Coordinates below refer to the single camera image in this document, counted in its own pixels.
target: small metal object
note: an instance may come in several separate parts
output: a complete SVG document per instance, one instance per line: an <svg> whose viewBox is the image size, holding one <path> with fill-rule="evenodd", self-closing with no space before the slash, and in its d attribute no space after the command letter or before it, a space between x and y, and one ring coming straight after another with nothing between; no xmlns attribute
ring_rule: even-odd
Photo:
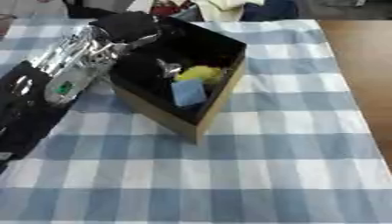
<svg viewBox="0 0 392 224"><path fill-rule="evenodd" d="M28 94L31 88L32 80L27 76L22 76L17 80L11 92L16 96L23 96Z"/></svg>
<svg viewBox="0 0 392 224"><path fill-rule="evenodd" d="M177 63L169 64L164 62L162 59L157 59L157 64L164 71L164 75L163 75L164 78L173 78L177 76L182 70L182 66L180 64Z"/></svg>

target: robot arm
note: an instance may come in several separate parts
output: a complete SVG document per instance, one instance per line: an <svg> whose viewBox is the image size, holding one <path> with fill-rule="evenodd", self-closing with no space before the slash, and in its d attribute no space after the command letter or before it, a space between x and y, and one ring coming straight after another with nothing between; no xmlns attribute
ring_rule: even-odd
<svg viewBox="0 0 392 224"><path fill-rule="evenodd" d="M92 81L103 78L123 55L157 41L161 33L151 15L116 14L78 28L4 75L0 79L0 166L23 158Z"/></svg>

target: table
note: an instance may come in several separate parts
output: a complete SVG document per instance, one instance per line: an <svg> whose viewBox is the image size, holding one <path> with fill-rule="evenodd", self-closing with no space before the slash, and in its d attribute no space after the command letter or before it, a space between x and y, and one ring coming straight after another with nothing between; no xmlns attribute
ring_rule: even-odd
<svg viewBox="0 0 392 224"><path fill-rule="evenodd" d="M16 20L0 73L82 22ZM202 145L93 86L0 176L0 224L392 222L388 167L317 23L199 25L248 44Z"/></svg>
<svg viewBox="0 0 392 224"><path fill-rule="evenodd" d="M392 31L389 21L322 21L343 76L392 170Z"/></svg>

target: white cloth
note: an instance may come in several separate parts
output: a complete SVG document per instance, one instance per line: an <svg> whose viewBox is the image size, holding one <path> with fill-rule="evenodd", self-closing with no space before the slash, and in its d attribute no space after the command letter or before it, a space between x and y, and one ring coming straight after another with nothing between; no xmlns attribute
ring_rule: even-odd
<svg viewBox="0 0 392 224"><path fill-rule="evenodd" d="M263 5L264 0L192 0L201 11L205 21L239 21L245 3Z"/></svg>
<svg viewBox="0 0 392 224"><path fill-rule="evenodd" d="M41 3L37 0L0 0L0 13L18 18L66 17L67 7L61 0Z"/></svg>
<svg viewBox="0 0 392 224"><path fill-rule="evenodd" d="M135 0L127 9L127 11L144 11L150 13L154 0Z"/></svg>

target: floor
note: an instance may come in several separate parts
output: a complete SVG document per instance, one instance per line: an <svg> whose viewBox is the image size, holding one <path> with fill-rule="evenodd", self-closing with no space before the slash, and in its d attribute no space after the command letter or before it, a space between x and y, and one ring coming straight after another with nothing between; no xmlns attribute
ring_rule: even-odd
<svg viewBox="0 0 392 224"><path fill-rule="evenodd" d="M353 0L294 1L299 6L301 18L352 20L392 19L392 0L367 0L367 3L361 7L349 6Z"/></svg>

